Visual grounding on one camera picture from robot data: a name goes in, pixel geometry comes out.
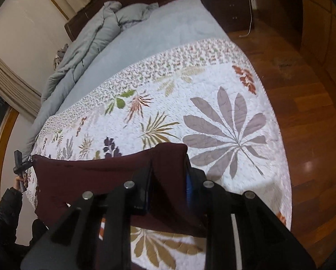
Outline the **left forearm black sleeve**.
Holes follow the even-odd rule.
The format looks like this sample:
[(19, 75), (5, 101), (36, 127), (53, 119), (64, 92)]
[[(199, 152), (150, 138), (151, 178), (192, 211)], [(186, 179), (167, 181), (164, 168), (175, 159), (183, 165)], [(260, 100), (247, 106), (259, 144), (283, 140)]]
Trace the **left forearm black sleeve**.
[(21, 209), (22, 193), (7, 189), (0, 201), (0, 248), (15, 244)]

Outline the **left hand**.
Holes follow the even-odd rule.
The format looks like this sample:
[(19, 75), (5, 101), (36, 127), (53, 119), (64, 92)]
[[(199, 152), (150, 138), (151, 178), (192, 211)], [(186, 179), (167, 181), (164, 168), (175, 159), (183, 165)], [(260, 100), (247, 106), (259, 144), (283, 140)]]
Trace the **left hand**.
[(23, 176), (17, 175), (14, 179), (14, 185), (12, 187), (21, 193), (25, 192), (28, 187), (27, 175), (26, 174), (23, 174)]

